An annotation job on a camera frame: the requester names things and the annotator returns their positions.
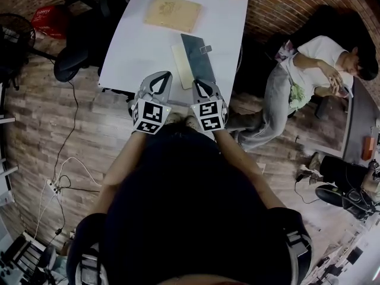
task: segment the hand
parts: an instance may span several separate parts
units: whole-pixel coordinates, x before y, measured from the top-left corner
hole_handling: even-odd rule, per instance
[[[331,85],[329,88],[329,91],[330,93],[333,95],[333,96],[336,96],[336,97],[340,97],[340,98],[346,98],[349,94],[348,93],[344,93],[342,94],[340,92],[341,88],[339,85]]]
[[[325,61],[320,60],[318,66],[321,69],[322,73],[327,77],[332,87],[342,87],[343,80],[339,72],[333,68],[331,65],[327,64]]]

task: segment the power strip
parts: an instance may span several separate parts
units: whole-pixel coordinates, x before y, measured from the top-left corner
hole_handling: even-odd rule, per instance
[[[53,182],[50,179],[48,179],[46,181],[46,185],[50,188],[51,191],[53,191],[54,194],[56,194],[56,195],[60,195],[61,194],[61,190],[58,189],[58,184],[57,183],[53,184]]]

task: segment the sneaker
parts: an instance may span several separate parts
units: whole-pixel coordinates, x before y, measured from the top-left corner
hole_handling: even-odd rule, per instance
[[[320,182],[323,182],[323,176],[318,176],[317,174],[312,173],[309,179],[309,184],[314,185]]]
[[[197,119],[192,115],[186,117],[185,126],[188,126],[189,128],[192,128],[198,132],[201,131],[201,126],[199,125]]]
[[[181,120],[182,120],[182,118],[181,118],[180,114],[178,114],[178,113],[171,113],[166,118],[165,125],[178,124],[179,122],[181,122]]]
[[[318,182],[323,182],[323,176],[316,170],[308,169],[304,164],[301,164],[297,172],[297,177],[303,175],[304,177],[310,178],[309,184],[313,185]]]
[[[309,170],[315,172],[318,174],[318,176],[322,176],[319,172],[321,168],[322,160],[325,156],[322,154],[319,154],[318,152],[315,152],[313,157],[311,158],[311,162],[309,165]]]

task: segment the black cable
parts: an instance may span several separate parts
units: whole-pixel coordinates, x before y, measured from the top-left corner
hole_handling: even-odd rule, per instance
[[[58,151],[57,160],[56,160],[55,165],[54,165],[54,174],[53,174],[52,182],[54,182],[54,180],[55,180],[55,170],[56,170],[56,167],[57,167],[57,164],[58,164],[59,155],[60,155],[62,149],[64,148],[64,146],[65,146],[67,140],[69,139],[70,135],[71,135],[71,134],[74,132],[74,130],[75,130],[76,120],[77,120],[77,113],[78,113],[78,109],[79,109],[78,100],[77,100],[77,97],[75,96],[75,88],[74,88],[74,85],[73,85],[70,81],[68,81],[68,82],[69,82],[69,83],[71,84],[71,86],[72,86],[72,93],[73,93],[73,95],[74,95],[75,103],[77,104],[77,110],[75,111],[75,115],[74,115],[74,126],[72,127],[72,130],[71,130],[71,132],[69,133],[69,135],[67,135],[67,137],[66,137],[64,143],[62,144],[61,149],[59,149],[59,151]]]
[[[57,201],[58,201],[58,204],[59,204],[59,206],[60,206],[60,208],[61,208],[61,211],[62,211],[62,217],[64,218],[64,224],[63,224],[63,226],[61,227],[61,230],[65,227],[65,225],[66,225],[66,219],[65,219],[65,214],[64,214],[64,208],[62,207],[62,204],[61,204],[61,202],[59,201],[59,199],[58,199],[58,196],[57,196]]]
[[[314,173],[311,174],[311,175],[304,175],[304,174],[301,174],[301,175],[299,175],[299,176],[297,177],[296,182],[294,183],[294,191],[295,191],[295,193],[297,193],[297,194],[301,197],[302,201],[303,201],[305,204],[311,204],[311,203],[313,203],[313,202],[316,202],[316,201],[321,200],[320,198],[317,198],[317,199],[315,199],[315,200],[313,200],[313,201],[311,201],[311,202],[305,202],[305,200],[303,199],[303,196],[302,196],[300,193],[297,192],[297,183],[300,182],[303,178],[312,178],[312,177],[311,177],[312,175],[314,175]],[[312,178],[312,179],[315,179],[317,182],[326,183],[326,182],[324,182],[323,180],[320,180],[320,179],[316,179],[316,178]]]
[[[59,187],[59,189],[72,189],[72,190],[78,190],[78,191],[86,191],[86,192],[100,192],[98,190],[87,190],[87,189],[80,189],[80,188],[73,188],[73,187]]]
[[[58,285],[60,282],[66,280],[66,279],[67,279],[67,277],[62,278],[62,279],[61,279],[58,283],[56,283],[55,285]]]
[[[313,202],[316,202],[316,201],[320,201],[320,200],[321,200],[320,198],[317,198],[317,199],[315,199],[315,200],[313,200],[313,201],[311,201],[311,202],[305,202],[305,200],[303,199],[303,196],[302,196],[300,193],[297,192],[297,183],[298,183],[298,181],[296,181],[296,182],[294,183],[294,191],[295,191],[295,193],[297,193],[297,194],[301,197],[302,201],[303,201],[305,204],[311,204],[311,203],[313,203]]]
[[[69,180],[69,186],[67,188],[70,188],[71,187],[71,180],[70,180],[70,178],[67,175],[61,175],[61,177],[58,180],[58,188],[60,187],[61,178],[63,178],[63,177],[65,177],[65,178],[67,178]]]
[[[50,242],[46,245],[45,248],[47,248],[48,246],[50,246],[50,244],[54,241],[54,239],[57,237],[57,234],[55,234],[55,236],[50,240]]]

